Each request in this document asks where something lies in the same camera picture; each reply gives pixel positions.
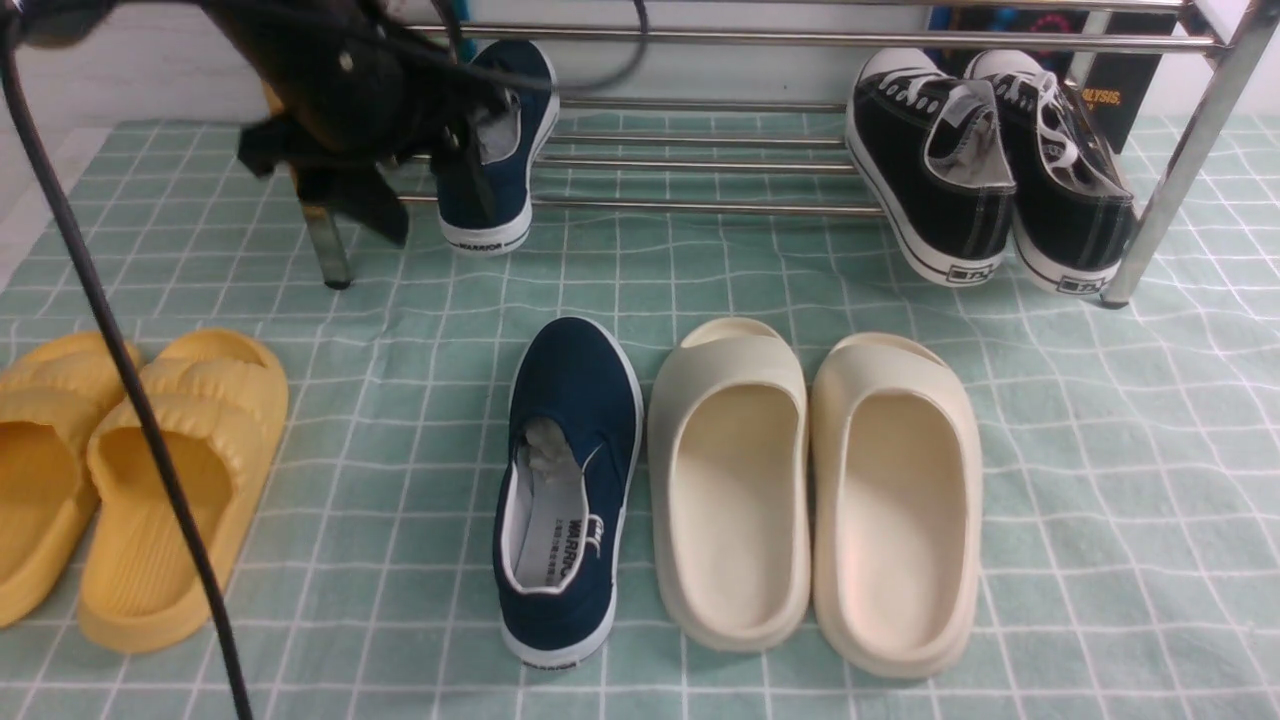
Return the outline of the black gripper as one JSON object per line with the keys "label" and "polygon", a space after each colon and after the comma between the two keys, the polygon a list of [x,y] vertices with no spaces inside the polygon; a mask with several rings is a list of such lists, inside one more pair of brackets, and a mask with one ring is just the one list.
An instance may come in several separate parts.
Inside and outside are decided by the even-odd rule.
{"label": "black gripper", "polygon": [[374,1],[205,1],[205,14],[268,83],[282,109],[241,131],[257,177],[288,165],[302,204],[402,245],[408,213],[381,165],[426,154],[483,222],[499,204],[480,160],[477,118],[504,90]]}

